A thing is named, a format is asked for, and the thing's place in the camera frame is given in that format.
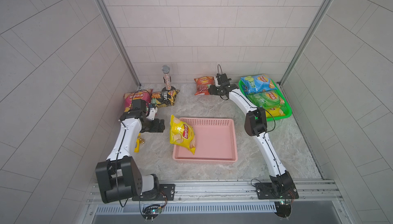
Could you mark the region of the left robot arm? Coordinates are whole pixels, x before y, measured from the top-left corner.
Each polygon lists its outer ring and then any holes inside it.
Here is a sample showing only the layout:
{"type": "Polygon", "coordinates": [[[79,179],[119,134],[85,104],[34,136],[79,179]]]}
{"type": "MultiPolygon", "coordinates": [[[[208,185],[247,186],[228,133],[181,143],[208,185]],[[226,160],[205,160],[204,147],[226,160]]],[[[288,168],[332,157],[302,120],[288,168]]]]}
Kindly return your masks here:
{"type": "Polygon", "coordinates": [[[157,108],[125,112],[120,121],[120,132],[115,146],[105,161],[95,169],[101,199],[105,204],[137,198],[156,200],[160,184],[155,174],[142,175],[135,162],[138,135],[144,132],[163,133],[163,119],[155,118],[157,108]]]}

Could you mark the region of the green cucumber chips bag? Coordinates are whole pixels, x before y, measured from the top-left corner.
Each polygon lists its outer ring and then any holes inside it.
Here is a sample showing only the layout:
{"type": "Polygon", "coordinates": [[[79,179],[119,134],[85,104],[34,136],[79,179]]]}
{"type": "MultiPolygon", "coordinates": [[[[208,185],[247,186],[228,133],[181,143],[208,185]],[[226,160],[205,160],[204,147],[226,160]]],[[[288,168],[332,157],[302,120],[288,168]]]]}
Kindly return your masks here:
{"type": "Polygon", "coordinates": [[[278,95],[276,90],[265,91],[247,95],[247,98],[256,106],[265,110],[280,108],[284,103],[284,99],[278,95]]]}

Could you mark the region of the pink plastic basket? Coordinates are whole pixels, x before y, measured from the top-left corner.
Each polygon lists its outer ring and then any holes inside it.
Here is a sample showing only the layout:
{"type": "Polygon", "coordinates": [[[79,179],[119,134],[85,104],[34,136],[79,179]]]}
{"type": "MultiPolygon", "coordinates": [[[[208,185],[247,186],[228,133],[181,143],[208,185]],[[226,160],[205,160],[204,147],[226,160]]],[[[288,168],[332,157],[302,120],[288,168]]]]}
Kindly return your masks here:
{"type": "Polygon", "coordinates": [[[173,159],[180,163],[233,164],[237,162],[234,121],[228,118],[182,117],[196,133],[196,152],[174,146],[173,159]]]}

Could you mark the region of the yellow chips bag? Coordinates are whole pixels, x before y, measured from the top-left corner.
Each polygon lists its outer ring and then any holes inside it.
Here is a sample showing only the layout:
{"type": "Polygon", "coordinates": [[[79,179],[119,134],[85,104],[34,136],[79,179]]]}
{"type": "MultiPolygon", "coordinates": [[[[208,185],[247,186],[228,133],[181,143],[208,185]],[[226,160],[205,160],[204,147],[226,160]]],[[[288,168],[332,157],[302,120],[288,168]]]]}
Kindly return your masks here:
{"type": "Polygon", "coordinates": [[[271,108],[266,110],[266,116],[267,118],[273,117],[282,117],[287,115],[287,110],[286,109],[281,109],[281,108],[271,108]]]}
{"type": "Polygon", "coordinates": [[[192,154],[196,151],[195,132],[192,126],[171,116],[169,142],[173,145],[186,148],[192,154]]]}

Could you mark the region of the light blue chips bag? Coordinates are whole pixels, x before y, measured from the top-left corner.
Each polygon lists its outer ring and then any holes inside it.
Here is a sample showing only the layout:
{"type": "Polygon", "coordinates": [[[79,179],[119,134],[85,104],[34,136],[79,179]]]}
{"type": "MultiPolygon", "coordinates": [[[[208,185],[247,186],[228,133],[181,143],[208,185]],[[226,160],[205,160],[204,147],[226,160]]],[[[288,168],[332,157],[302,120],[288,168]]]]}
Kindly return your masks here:
{"type": "Polygon", "coordinates": [[[265,74],[241,77],[245,94],[255,94],[275,90],[274,82],[265,74]]]}

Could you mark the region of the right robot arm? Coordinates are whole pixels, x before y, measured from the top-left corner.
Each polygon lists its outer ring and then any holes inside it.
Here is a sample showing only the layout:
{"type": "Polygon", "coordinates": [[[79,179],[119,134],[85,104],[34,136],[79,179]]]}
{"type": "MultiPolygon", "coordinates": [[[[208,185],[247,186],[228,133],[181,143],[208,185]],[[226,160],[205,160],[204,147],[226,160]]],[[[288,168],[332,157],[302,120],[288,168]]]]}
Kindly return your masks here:
{"type": "Polygon", "coordinates": [[[244,128],[246,133],[257,143],[268,166],[272,183],[272,195],[284,200],[298,199],[297,189],[290,173],[281,163],[268,135],[266,111],[253,105],[235,84],[216,83],[209,87],[209,93],[215,96],[225,96],[233,101],[245,114],[244,128]]]}

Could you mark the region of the green plastic basket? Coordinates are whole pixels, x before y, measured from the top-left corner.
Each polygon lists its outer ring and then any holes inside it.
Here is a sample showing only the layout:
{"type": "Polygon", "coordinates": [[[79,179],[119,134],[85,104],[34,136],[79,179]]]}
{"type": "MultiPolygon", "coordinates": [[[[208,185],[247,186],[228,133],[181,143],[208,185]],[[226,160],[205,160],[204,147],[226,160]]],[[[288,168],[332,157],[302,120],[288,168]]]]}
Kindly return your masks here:
{"type": "MultiPolygon", "coordinates": [[[[239,83],[238,83],[239,89],[241,90],[242,94],[243,94],[245,97],[247,97],[248,94],[245,94],[245,92],[243,91],[242,84],[243,84],[242,81],[239,80],[239,83]]],[[[284,101],[285,101],[285,103],[281,106],[281,109],[286,109],[286,110],[287,110],[287,115],[286,115],[286,116],[282,116],[282,117],[277,117],[277,118],[273,118],[273,117],[267,118],[267,116],[266,116],[268,122],[273,121],[273,120],[276,121],[276,120],[279,120],[279,119],[288,118],[288,117],[290,117],[290,116],[292,115],[292,109],[291,109],[291,107],[289,106],[288,102],[286,101],[285,97],[283,96],[282,92],[281,92],[280,89],[277,87],[277,85],[276,85],[275,82],[274,82],[274,84],[275,84],[275,86],[276,86],[276,89],[275,89],[275,90],[277,91],[278,95],[281,96],[281,97],[284,99],[284,101]]]]}

